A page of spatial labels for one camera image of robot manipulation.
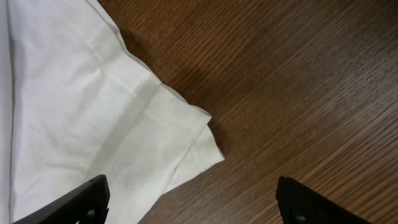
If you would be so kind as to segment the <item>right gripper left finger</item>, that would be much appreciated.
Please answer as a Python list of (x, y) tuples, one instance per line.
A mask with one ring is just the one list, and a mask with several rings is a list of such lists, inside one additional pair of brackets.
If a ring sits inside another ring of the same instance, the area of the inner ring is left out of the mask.
[(13, 224), (104, 224), (109, 200), (107, 178), (100, 174)]

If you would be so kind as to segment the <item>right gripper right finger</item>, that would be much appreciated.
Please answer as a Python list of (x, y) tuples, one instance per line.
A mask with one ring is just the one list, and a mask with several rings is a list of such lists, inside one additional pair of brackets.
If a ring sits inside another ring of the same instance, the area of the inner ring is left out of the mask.
[(370, 224), (291, 177), (279, 177), (275, 197), (284, 224)]

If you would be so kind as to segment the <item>white t-shirt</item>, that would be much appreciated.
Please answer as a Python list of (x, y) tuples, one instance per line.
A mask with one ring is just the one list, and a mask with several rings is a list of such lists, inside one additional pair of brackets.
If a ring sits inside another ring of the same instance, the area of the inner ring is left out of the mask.
[(1, 2), (1, 222), (103, 174), (137, 223), (224, 157), (210, 114), (128, 52), (98, 1)]

